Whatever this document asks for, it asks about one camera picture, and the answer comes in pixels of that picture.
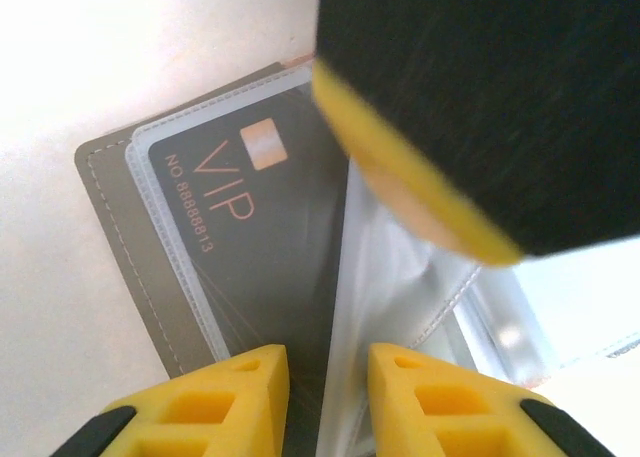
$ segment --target white surface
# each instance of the white surface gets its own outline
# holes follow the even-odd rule
[[[514,268],[563,365],[640,339],[640,238]]]
[[[83,142],[312,51],[317,0],[0,0],[0,455],[166,378],[77,175]]]
[[[569,411],[616,457],[640,455],[640,352],[588,359],[564,369],[535,391]]]

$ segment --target yellow sponge edge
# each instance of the yellow sponge edge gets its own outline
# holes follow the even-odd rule
[[[111,404],[137,414],[101,457],[279,457],[288,399],[284,346],[261,347]]]
[[[565,457],[520,387],[391,344],[370,347],[368,385],[378,457]]]
[[[422,152],[342,82],[322,59],[314,63],[313,90],[347,153],[364,170],[379,167],[396,176],[457,236],[462,244],[460,250],[492,265],[511,265],[523,258],[509,237],[454,189]]]

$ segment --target black rubber pad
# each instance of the black rubber pad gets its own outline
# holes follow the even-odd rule
[[[564,410],[534,399],[523,400],[520,407],[567,457],[614,457]]]
[[[96,415],[84,424],[51,457],[98,457],[136,415],[131,406]]]
[[[640,232],[640,0],[321,0],[321,59],[532,254]]]

